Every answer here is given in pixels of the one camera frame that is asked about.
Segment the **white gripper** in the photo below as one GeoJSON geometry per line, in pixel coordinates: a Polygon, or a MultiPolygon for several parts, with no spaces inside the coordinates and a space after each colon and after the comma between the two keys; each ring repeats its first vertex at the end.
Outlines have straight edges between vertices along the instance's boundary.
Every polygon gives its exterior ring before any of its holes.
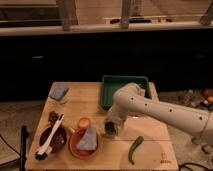
{"type": "Polygon", "coordinates": [[[108,115],[107,118],[104,121],[104,126],[106,122],[113,122],[115,127],[118,129],[119,126],[123,126],[124,122],[126,121],[127,116],[126,115],[108,115]]]}

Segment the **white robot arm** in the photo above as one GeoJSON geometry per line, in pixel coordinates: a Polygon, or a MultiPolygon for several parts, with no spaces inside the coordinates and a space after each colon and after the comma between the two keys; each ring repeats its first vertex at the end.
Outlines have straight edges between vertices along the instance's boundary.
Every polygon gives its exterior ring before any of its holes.
{"type": "Polygon", "coordinates": [[[213,112],[154,101],[141,95],[142,88],[128,83],[113,94],[113,103],[106,122],[122,125],[130,112],[146,114],[156,120],[182,130],[193,137],[213,143],[213,112]]]}

